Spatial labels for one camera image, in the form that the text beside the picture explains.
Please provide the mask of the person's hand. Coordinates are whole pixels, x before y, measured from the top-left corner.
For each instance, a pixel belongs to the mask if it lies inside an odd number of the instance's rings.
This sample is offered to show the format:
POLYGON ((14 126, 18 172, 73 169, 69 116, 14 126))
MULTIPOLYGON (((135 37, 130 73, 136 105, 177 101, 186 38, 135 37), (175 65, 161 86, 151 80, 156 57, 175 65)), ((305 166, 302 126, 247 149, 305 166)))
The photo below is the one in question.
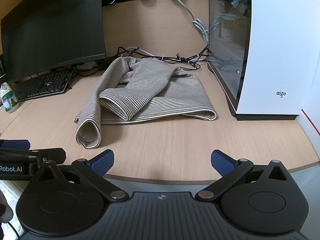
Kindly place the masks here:
POLYGON ((8 223, 12 220, 14 213, 12 208, 9 206, 5 195, 0 191, 0 204, 1 204, 1 223, 8 223))

